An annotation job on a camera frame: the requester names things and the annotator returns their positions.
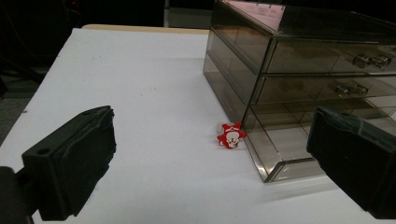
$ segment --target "white tabletop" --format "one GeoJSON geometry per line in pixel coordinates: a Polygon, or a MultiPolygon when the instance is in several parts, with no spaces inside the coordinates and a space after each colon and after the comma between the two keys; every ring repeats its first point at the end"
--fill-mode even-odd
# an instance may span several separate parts
{"type": "MultiPolygon", "coordinates": [[[[246,145],[218,145],[227,121],[203,75],[207,35],[75,29],[0,148],[0,164],[76,114],[114,108],[117,152],[65,223],[374,224],[327,176],[263,184],[246,145]]],[[[35,223],[41,223],[36,212],[35,223]]]]}

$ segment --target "small figurine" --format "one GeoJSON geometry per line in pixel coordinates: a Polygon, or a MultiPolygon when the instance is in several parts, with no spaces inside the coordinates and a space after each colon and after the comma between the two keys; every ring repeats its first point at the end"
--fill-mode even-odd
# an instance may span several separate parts
{"type": "Polygon", "coordinates": [[[219,144],[221,146],[226,146],[228,149],[237,147],[239,143],[239,138],[244,138],[247,136],[246,133],[240,130],[241,125],[241,122],[236,122],[233,125],[229,125],[227,123],[222,124],[222,132],[218,130],[219,133],[221,133],[221,135],[218,136],[219,144]]]}

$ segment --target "gray floor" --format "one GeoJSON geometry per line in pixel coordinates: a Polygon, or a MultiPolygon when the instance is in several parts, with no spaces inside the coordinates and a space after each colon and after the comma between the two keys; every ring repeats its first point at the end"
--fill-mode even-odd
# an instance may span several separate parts
{"type": "Polygon", "coordinates": [[[0,146],[39,86],[18,77],[1,78],[7,86],[7,92],[0,97],[0,146]]]}

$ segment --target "plastic storage box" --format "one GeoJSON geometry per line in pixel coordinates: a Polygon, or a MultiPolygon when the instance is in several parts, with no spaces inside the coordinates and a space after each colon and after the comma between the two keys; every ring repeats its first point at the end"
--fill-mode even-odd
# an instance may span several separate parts
{"type": "Polygon", "coordinates": [[[204,73],[242,121],[264,182],[320,175],[306,152],[320,106],[396,133],[396,26],[354,12],[217,0],[204,73]]]}

